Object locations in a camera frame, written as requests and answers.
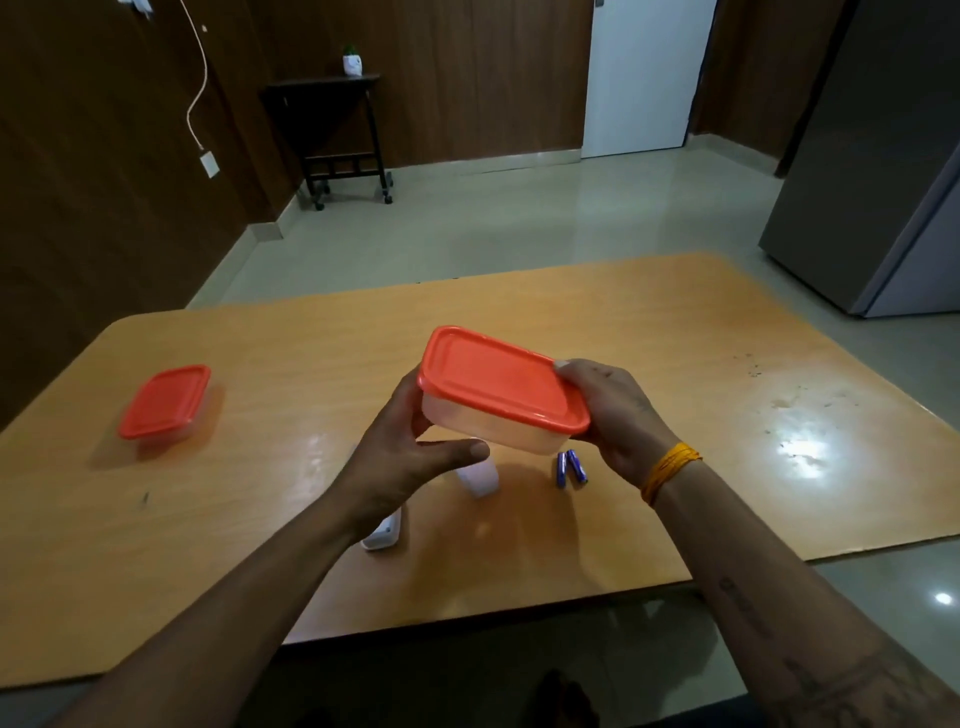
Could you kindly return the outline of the person's left hand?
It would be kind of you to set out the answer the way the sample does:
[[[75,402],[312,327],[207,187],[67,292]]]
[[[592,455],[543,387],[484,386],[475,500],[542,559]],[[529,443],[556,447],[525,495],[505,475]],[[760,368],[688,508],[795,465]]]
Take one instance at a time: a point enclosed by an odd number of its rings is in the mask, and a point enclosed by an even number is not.
[[[414,367],[402,377],[324,494],[353,544],[426,483],[453,472],[417,469],[416,443],[432,427],[419,373]]]

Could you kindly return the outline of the person's right hand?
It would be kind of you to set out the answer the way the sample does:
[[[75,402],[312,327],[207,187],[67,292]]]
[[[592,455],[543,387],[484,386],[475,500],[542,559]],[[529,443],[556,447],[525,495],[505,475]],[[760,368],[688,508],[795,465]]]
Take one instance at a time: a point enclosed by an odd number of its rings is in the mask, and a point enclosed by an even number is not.
[[[593,444],[608,467],[639,489],[652,467],[680,438],[629,371],[598,364],[601,386],[596,391],[578,389],[590,414],[590,426],[577,439]]]

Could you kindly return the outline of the clear container with orange lid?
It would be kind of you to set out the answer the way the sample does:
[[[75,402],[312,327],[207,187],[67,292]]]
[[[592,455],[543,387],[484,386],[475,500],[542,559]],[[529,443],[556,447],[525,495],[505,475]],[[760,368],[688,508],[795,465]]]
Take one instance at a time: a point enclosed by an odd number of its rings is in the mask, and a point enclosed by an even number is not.
[[[554,455],[592,423],[583,395],[558,376],[554,363],[462,326],[440,326],[419,364],[422,413],[448,431]]]

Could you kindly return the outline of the person's left forearm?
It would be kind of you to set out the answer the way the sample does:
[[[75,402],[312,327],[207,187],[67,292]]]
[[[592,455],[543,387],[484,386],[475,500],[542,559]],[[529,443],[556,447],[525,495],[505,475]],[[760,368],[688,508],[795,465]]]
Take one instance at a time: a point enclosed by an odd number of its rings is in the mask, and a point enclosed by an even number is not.
[[[328,491],[48,728],[231,728],[332,566],[397,509]]]

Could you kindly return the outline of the person's right forearm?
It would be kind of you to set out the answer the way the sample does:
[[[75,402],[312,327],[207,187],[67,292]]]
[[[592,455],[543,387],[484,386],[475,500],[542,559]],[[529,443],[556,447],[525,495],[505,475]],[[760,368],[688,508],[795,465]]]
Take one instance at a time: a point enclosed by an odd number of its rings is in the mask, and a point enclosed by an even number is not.
[[[960,728],[960,694],[803,561],[708,465],[652,504],[776,728]]]

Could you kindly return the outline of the white remote battery cover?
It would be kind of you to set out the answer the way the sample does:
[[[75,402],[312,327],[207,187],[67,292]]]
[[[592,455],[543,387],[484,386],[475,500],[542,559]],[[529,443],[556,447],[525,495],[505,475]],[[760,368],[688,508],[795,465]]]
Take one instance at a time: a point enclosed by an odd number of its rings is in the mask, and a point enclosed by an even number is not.
[[[486,459],[466,467],[456,468],[454,473],[462,486],[476,500],[484,499],[499,490],[499,475],[495,461]]]

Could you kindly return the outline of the white remote control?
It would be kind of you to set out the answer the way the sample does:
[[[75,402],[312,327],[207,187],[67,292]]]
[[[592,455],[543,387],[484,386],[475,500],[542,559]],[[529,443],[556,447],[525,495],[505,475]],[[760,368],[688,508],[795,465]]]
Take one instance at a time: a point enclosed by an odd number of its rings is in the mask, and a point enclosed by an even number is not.
[[[403,508],[397,508],[390,516],[385,517],[366,538],[361,540],[361,547],[367,552],[378,552],[396,546],[402,535]]]

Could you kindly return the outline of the yellow thread wristband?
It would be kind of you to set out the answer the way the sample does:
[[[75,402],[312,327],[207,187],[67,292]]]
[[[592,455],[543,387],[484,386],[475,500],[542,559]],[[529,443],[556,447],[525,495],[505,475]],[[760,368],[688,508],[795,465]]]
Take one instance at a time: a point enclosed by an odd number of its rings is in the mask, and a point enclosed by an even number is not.
[[[645,504],[654,508],[656,499],[666,483],[677,477],[678,473],[690,463],[702,460],[701,453],[684,442],[676,443],[668,449],[656,461],[638,487]]]

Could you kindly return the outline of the small container with orange lid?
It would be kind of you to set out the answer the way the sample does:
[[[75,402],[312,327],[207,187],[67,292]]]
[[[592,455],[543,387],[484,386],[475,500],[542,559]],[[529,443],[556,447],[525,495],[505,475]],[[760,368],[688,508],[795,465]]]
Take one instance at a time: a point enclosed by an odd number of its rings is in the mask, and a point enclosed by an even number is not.
[[[212,371],[207,365],[162,370],[136,392],[116,432],[138,445],[168,445],[196,431],[206,407]]]

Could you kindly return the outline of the white door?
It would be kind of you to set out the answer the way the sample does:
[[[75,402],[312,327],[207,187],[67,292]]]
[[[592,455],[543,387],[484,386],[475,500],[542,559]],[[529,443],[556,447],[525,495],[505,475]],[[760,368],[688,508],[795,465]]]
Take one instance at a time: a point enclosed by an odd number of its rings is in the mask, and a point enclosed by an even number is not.
[[[581,155],[686,141],[717,0],[594,0]]]

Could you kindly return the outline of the dark wooden side table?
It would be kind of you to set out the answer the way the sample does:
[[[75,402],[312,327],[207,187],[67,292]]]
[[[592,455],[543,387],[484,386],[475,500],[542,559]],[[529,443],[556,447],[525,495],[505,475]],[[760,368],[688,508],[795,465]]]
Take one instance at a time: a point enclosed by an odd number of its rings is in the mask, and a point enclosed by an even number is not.
[[[375,178],[384,205],[394,202],[394,178],[385,164],[373,104],[379,73],[358,77],[287,79],[266,85],[260,100],[302,173],[315,211],[325,208],[333,181]],[[367,142],[334,151],[335,140],[364,116]]]

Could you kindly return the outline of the grey refrigerator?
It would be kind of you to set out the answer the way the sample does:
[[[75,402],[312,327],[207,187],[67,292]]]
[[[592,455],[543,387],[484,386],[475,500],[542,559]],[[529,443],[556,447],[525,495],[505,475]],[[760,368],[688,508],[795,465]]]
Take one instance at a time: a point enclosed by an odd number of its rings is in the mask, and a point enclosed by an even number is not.
[[[960,312],[960,0],[856,0],[759,246],[851,316]]]

